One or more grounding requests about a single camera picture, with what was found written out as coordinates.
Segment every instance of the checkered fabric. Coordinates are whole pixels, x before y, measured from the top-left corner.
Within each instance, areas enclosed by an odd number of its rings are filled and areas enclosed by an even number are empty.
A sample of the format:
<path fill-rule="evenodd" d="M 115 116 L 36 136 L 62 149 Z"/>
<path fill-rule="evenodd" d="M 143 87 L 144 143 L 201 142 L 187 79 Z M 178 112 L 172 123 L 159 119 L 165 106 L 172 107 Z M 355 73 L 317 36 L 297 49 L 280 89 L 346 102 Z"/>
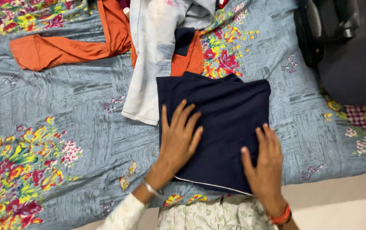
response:
<path fill-rule="evenodd" d="M 346 106 L 346 109 L 346 116 L 350 123 L 359 126 L 365 126 L 364 122 L 366 119 L 364 118 L 364 115 L 366 110 L 363 108 L 363 106 Z"/>

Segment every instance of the person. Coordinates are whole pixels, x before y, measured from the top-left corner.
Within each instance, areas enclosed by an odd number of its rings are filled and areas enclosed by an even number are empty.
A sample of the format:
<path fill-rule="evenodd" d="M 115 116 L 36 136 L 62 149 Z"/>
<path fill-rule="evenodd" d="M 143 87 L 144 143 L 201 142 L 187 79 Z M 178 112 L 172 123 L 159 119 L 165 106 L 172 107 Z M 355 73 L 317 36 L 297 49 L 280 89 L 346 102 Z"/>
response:
<path fill-rule="evenodd" d="M 135 230 L 148 203 L 195 153 L 203 127 L 194 131 L 200 112 L 190 113 L 195 105 L 186 100 L 176 108 L 168 124 L 166 106 L 162 108 L 162 144 L 158 160 L 143 182 L 109 214 L 98 230 Z M 244 174 L 254 196 L 226 195 L 215 201 L 193 202 L 161 208 L 157 230 L 275 229 L 298 230 L 289 206 L 281 193 L 282 153 L 272 128 L 256 129 L 259 142 L 257 166 L 251 163 L 247 147 L 241 148 Z"/>

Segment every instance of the hand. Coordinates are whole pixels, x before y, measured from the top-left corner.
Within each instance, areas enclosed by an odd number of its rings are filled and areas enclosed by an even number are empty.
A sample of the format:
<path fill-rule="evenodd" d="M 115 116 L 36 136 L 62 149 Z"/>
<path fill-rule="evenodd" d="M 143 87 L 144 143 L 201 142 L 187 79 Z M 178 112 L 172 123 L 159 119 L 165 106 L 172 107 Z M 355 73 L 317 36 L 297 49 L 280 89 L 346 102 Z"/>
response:
<path fill-rule="evenodd" d="M 282 153 L 274 130 L 267 124 L 263 125 L 264 132 L 257 128 L 259 155 L 257 167 L 251 162 L 247 147 L 241 148 L 244 174 L 251 190 L 273 217 L 280 217 L 285 212 L 287 202 L 281 193 Z"/>
<path fill-rule="evenodd" d="M 191 158 L 200 142 L 203 127 L 198 127 L 194 135 L 193 130 L 201 113 L 196 112 L 189 117 L 195 105 L 191 104 L 185 108 L 186 103 L 187 101 L 183 100 L 176 108 L 170 126 L 167 121 L 166 105 L 163 105 L 159 159 L 152 166 L 151 173 L 146 176 L 146 181 L 154 189 L 162 188 L 173 178 Z"/>

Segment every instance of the silver bangle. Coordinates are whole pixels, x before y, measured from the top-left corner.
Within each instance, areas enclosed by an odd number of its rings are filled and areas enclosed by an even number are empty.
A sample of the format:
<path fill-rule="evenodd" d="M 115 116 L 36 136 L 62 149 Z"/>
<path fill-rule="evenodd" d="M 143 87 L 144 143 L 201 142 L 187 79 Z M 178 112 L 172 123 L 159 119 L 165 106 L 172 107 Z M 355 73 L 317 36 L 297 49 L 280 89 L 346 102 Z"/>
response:
<path fill-rule="evenodd" d="M 143 183 L 145 184 L 145 187 L 147 189 L 147 191 L 153 193 L 155 196 L 159 197 L 159 198 L 164 198 L 164 194 L 162 190 L 156 191 L 154 188 L 152 188 L 152 186 L 150 186 L 150 184 L 148 182 L 146 182 L 145 180 L 143 180 Z"/>

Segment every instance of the floor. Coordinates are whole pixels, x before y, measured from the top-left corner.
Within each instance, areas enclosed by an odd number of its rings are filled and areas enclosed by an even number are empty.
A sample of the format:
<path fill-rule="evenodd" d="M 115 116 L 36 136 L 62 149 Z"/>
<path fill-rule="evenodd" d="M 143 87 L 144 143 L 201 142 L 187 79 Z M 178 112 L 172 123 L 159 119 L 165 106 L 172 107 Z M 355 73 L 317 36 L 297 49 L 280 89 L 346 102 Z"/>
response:
<path fill-rule="evenodd" d="M 366 174 L 282 187 L 301 230 L 366 229 Z M 155 230 L 158 208 L 146 211 L 138 230 Z M 102 221 L 76 230 L 94 230 Z"/>

